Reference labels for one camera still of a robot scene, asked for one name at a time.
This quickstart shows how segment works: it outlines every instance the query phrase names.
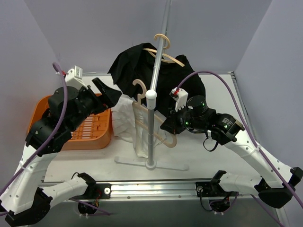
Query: gray wall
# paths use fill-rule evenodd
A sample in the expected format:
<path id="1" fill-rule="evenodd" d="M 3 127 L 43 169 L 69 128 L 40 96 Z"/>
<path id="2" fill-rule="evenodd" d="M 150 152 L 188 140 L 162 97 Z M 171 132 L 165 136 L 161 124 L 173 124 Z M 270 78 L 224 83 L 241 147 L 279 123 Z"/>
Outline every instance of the gray wall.
<path id="1" fill-rule="evenodd" d="M 273 0 L 237 70 L 240 92 L 261 144 L 277 158 L 303 167 L 303 1 Z M 303 182 L 297 186 L 303 199 Z M 292 227 L 303 211 L 286 206 Z"/>
<path id="2" fill-rule="evenodd" d="M 117 55 L 151 42 L 161 30 L 163 0 L 25 0 L 68 69 L 107 72 Z M 168 54 L 194 69 L 235 70 L 271 0 L 173 0 Z"/>
<path id="3" fill-rule="evenodd" d="M 0 187 L 18 166 L 36 102 L 60 85 L 53 61 L 24 1 L 0 0 Z M 8 226 L 4 217 L 0 226 Z"/>

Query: orange laundry basket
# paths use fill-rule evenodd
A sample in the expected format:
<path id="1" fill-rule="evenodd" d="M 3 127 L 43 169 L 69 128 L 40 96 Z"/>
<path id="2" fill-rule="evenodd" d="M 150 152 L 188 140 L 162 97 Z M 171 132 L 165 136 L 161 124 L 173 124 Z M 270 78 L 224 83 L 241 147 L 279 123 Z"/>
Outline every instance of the orange laundry basket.
<path id="1" fill-rule="evenodd" d="M 41 119 L 42 114 L 49 107 L 48 98 L 41 99 L 35 108 L 27 133 L 34 122 Z M 111 114 L 110 109 L 97 115 L 90 115 L 76 131 L 72 132 L 72 138 L 67 141 L 62 150 L 88 150 L 102 149 L 106 147 L 111 139 Z"/>

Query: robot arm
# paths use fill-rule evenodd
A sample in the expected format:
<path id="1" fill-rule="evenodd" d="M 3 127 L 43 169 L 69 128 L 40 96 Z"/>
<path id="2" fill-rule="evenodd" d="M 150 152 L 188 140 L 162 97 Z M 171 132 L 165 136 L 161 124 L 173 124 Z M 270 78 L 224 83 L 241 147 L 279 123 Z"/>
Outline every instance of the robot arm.
<path id="1" fill-rule="evenodd" d="M 170 111 L 161 129 L 173 134 L 179 134 L 184 130 L 205 133 L 207 139 L 216 141 L 216 146 L 220 144 L 232 150 L 259 173 L 258 176 L 249 177 L 220 170 L 211 180 L 212 193 L 240 192 L 258 195 L 267 205 L 274 208 L 281 208 L 291 200 L 291 192 L 259 149 L 262 148 L 270 162 L 293 189 L 303 177 L 302 169 L 285 165 L 260 144 L 255 147 L 243 125 L 229 114 L 219 114 L 215 109 L 208 108 L 205 97 L 194 96 L 187 101 L 187 92 L 183 89 L 177 92 L 173 89 L 171 96 L 176 100 L 176 108 Z"/>
<path id="2" fill-rule="evenodd" d="M 24 146 L 23 155 L 16 172 L 24 171 L 0 195 L 0 208 L 8 211 L 6 221 L 11 226 L 32 225 L 40 221 L 58 203 L 77 195 L 90 196 L 95 192 L 96 181 L 86 173 L 52 187 L 40 188 L 47 168 L 61 151 L 64 143 L 71 139 L 71 132 L 91 114 L 98 114 L 116 105 L 121 92 L 109 88 L 98 78 L 93 83 L 102 93 L 96 96 L 82 81 L 82 69 L 75 66 L 65 75 L 68 85 L 68 104 L 64 120 L 48 145 L 27 165 L 24 163 L 34 154 L 52 133 L 62 111 L 63 88 L 49 97 L 49 109 L 41 120 L 31 127 Z"/>

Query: cable tie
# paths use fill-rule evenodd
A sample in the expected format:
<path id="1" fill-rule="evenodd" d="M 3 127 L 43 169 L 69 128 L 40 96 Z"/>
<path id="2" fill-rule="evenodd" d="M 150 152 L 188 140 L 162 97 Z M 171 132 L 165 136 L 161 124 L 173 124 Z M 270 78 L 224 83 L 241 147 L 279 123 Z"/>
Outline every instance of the cable tie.
<path id="1" fill-rule="evenodd" d="M 21 162 L 19 162 L 19 165 L 20 165 L 20 168 L 21 168 L 21 169 L 23 169 L 24 171 L 29 172 L 29 170 L 28 170 L 27 168 L 23 167 L 23 165 L 21 164 Z"/>
<path id="2" fill-rule="evenodd" d="M 253 153 L 255 153 L 256 151 L 260 151 L 260 148 L 262 148 L 262 146 L 260 144 L 258 144 L 257 147 L 252 150 L 252 152 L 250 152 L 249 154 L 241 156 L 241 158 L 253 155 Z"/>

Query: black shirt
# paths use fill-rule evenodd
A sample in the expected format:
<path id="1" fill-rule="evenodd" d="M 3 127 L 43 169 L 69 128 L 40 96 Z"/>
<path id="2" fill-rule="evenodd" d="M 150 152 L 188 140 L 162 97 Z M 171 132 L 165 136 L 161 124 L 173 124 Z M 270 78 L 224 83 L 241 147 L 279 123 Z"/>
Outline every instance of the black shirt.
<path id="1" fill-rule="evenodd" d="M 123 94 L 134 97 L 137 100 L 137 94 L 142 93 L 139 85 L 134 86 L 133 81 L 140 79 L 145 84 L 147 90 L 151 86 L 153 66 L 155 58 L 143 48 L 156 49 L 150 43 L 133 46 L 120 53 L 108 73 L 111 74 L 114 84 L 117 84 Z M 165 117 L 168 115 L 169 108 L 174 108 L 176 101 L 170 97 L 171 90 L 187 75 L 194 72 L 186 56 L 179 55 L 177 60 L 185 64 L 184 67 L 176 63 L 161 62 L 158 83 L 156 108 Z M 189 78 L 182 86 L 188 92 L 188 98 L 196 95 L 205 96 L 205 87 L 198 75 Z"/>

